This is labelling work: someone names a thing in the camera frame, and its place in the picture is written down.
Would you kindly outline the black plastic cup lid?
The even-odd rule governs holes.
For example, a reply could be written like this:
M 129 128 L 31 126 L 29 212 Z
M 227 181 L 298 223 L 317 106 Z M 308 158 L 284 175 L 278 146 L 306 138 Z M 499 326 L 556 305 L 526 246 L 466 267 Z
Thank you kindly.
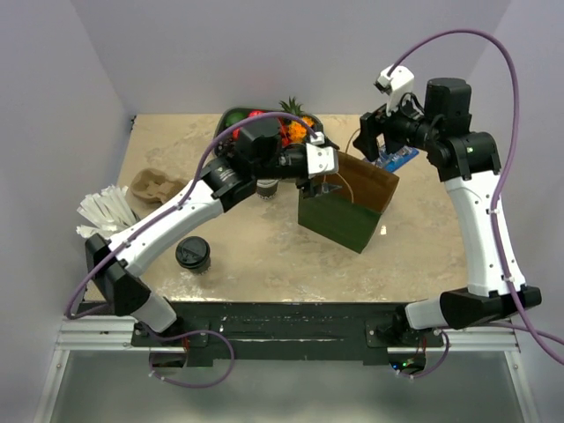
M 175 249 L 175 259 L 197 261 L 205 257 L 211 258 L 211 247 L 202 237 L 190 236 L 178 243 Z

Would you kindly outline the brown and green paper bag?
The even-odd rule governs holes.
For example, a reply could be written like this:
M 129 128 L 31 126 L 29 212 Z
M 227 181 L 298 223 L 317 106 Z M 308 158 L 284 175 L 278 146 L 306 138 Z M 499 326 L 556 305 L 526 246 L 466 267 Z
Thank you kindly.
M 368 245 L 394 196 L 399 177 L 346 152 L 338 172 L 318 179 L 330 193 L 298 200 L 298 224 L 356 253 Z

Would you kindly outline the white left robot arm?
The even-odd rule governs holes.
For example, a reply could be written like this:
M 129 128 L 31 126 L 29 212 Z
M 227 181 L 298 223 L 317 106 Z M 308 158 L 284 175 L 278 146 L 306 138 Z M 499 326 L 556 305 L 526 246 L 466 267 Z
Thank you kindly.
M 162 345 L 182 337 L 172 304 L 141 281 L 162 253 L 209 220 L 256 192 L 260 180 L 293 179 L 304 197 L 334 186 L 315 178 L 338 171 L 338 146 L 303 119 L 285 112 L 247 117 L 222 130 L 206 147 L 191 181 L 173 199 L 133 226 L 85 242 L 87 281 L 117 316 L 144 324 Z

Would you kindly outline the black paper coffee cup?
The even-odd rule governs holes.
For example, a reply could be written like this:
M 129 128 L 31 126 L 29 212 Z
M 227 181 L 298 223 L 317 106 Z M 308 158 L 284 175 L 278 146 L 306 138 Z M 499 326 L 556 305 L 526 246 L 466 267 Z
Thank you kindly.
M 201 275 L 206 273 L 211 268 L 211 259 L 209 257 L 205 257 L 204 259 L 197 260 L 197 261 L 187 261 L 187 260 L 178 260 L 177 263 L 187 271 L 190 271 L 193 274 Z

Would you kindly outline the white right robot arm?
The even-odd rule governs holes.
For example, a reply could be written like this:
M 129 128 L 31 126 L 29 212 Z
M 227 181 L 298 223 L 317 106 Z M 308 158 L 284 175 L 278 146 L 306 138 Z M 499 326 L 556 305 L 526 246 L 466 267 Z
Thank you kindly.
M 411 346 L 427 329 L 464 329 L 540 305 L 540 290 L 527 285 L 512 254 L 501 200 L 494 195 L 501 179 L 497 145 L 489 133 L 471 130 L 471 86 L 461 78 L 431 79 L 423 104 L 412 94 L 411 80 L 381 77 L 375 86 L 389 101 L 360 118 L 352 144 L 370 161 L 379 156 L 378 137 L 388 153 L 404 146 L 427 153 L 454 205 L 468 274 L 465 288 L 406 305 L 392 325 L 394 339 Z

